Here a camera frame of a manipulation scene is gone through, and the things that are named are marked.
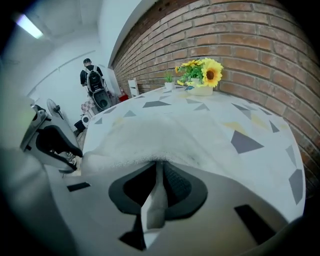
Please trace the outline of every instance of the floor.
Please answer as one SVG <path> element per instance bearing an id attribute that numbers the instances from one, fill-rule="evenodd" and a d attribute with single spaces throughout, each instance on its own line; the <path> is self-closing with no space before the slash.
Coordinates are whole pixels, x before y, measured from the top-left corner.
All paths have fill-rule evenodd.
<path id="1" fill-rule="evenodd" d="M 81 132 L 78 137 L 76 138 L 78 143 L 79 143 L 79 147 L 81 150 L 84 149 L 84 144 L 85 144 L 85 139 L 86 139 L 86 135 L 87 135 L 87 130 L 88 129 L 85 129 L 83 132 Z M 82 161 L 82 158 L 79 157 L 79 156 L 76 156 L 76 167 L 77 167 L 77 170 L 74 171 L 73 173 L 70 173 L 70 174 L 66 174 L 66 176 L 81 176 L 81 169 L 80 169 L 80 165 L 81 165 L 81 161 Z"/>

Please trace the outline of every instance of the black backpack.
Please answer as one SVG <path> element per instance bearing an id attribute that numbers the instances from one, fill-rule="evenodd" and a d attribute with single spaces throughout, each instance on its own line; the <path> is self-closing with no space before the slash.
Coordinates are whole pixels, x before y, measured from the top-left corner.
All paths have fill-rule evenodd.
<path id="1" fill-rule="evenodd" d="M 87 73 L 86 85 L 90 92 L 94 93 L 98 89 L 103 89 L 103 79 L 97 71 L 97 66 L 93 66 L 93 70 L 85 68 L 84 71 Z"/>

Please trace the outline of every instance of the ceiling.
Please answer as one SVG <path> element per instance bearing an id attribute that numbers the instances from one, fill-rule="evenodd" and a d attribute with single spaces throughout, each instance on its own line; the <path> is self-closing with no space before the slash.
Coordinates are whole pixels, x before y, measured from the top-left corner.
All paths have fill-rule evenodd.
<path id="1" fill-rule="evenodd" d="M 38 0 L 25 15 L 38 27 L 39 39 L 16 26 L 1 56 L 4 68 L 33 65 L 72 34 L 96 26 L 102 0 Z"/>

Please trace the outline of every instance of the speaker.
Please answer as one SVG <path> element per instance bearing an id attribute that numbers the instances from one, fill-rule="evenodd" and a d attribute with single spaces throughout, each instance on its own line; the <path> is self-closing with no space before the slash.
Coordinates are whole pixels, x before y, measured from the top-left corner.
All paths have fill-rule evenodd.
<path id="1" fill-rule="evenodd" d="M 82 118 L 81 118 L 81 121 L 82 121 L 84 127 L 85 127 L 85 128 L 88 128 L 89 122 L 90 122 L 90 117 L 89 117 L 89 115 L 88 115 L 88 114 L 83 115 Z"/>

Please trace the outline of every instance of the white chair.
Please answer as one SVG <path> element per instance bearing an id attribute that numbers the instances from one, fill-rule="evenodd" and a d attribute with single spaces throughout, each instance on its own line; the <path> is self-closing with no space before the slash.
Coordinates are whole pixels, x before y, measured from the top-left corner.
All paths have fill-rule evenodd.
<path id="1" fill-rule="evenodd" d="M 138 91 L 137 80 L 134 78 L 133 80 L 128 80 L 128 83 L 129 83 L 131 96 L 132 97 L 138 96 L 139 91 Z"/>

